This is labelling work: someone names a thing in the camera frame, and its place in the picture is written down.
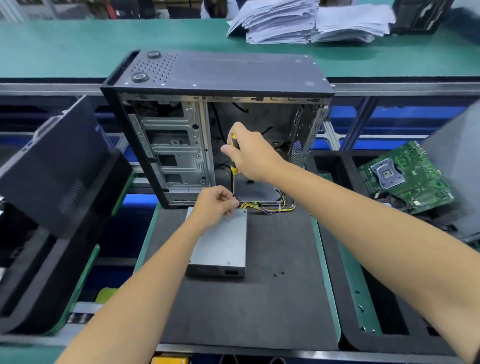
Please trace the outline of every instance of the foam tray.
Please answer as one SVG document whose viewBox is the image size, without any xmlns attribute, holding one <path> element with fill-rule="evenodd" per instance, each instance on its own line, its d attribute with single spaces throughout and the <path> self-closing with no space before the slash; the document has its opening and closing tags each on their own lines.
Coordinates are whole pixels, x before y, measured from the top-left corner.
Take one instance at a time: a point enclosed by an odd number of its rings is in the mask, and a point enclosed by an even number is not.
<svg viewBox="0 0 480 364">
<path fill-rule="evenodd" d="M 357 167 L 386 152 L 315 150 L 310 152 L 305 168 L 313 173 L 330 173 L 335 183 L 367 196 Z M 352 255 L 346 259 L 348 250 L 325 227 L 319 224 L 319 229 L 340 321 L 342 345 L 362 352 L 454 355 L 420 314 L 377 281 Z M 350 266 L 355 264 L 358 269 L 348 275 Z M 360 309 L 357 295 L 364 295 L 364 301 L 370 306 Z M 362 323 L 368 315 L 369 327 Z"/>
</svg>

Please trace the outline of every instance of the open computer chassis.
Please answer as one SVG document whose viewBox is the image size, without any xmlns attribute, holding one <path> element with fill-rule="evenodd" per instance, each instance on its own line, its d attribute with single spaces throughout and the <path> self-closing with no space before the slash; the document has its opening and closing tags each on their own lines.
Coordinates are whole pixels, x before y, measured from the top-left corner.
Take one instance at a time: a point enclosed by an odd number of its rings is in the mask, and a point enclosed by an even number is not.
<svg viewBox="0 0 480 364">
<path fill-rule="evenodd" d="M 221 145 L 212 140 L 212 104 L 286 108 L 281 125 L 272 121 L 281 154 L 303 165 L 334 94 L 306 55 L 140 50 L 101 89 L 164 208 L 193 206 L 202 188 L 217 184 Z M 161 114 L 173 107 L 179 117 Z M 255 130 L 255 123 L 246 126 Z"/>
</svg>

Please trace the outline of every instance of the screwdriver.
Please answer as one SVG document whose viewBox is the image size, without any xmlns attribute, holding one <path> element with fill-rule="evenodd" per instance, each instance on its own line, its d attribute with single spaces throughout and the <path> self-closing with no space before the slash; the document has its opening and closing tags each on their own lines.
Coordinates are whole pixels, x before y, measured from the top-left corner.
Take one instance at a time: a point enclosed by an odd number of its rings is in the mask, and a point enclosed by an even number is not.
<svg viewBox="0 0 480 364">
<path fill-rule="evenodd" d="M 230 141 L 230 145 L 234 146 L 237 149 L 240 149 L 240 145 L 238 143 L 237 136 L 235 134 L 232 135 L 232 140 Z M 239 169 L 237 168 L 233 160 L 230 166 L 230 170 L 232 171 L 232 194 L 235 196 L 235 176 L 239 172 Z"/>
</svg>

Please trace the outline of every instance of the green circuit board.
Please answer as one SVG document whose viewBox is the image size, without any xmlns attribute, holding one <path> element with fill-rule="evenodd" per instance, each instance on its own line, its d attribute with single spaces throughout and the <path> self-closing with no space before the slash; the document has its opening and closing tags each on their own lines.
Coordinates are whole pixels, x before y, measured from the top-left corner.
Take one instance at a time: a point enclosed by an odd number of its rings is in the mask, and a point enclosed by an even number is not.
<svg viewBox="0 0 480 364">
<path fill-rule="evenodd" d="M 405 181 L 394 187 L 382 189 L 371 166 L 391 158 Z M 450 186 L 440 171 L 428 159 L 425 151 L 415 141 L 403 144 L 377 159 L 358 168 L 368 192 L 389 192 L 404 200 L 410 207 L 408 213 L 418 214 L 431 208 L 449 204 L 454 200 Z"/>
</svg>

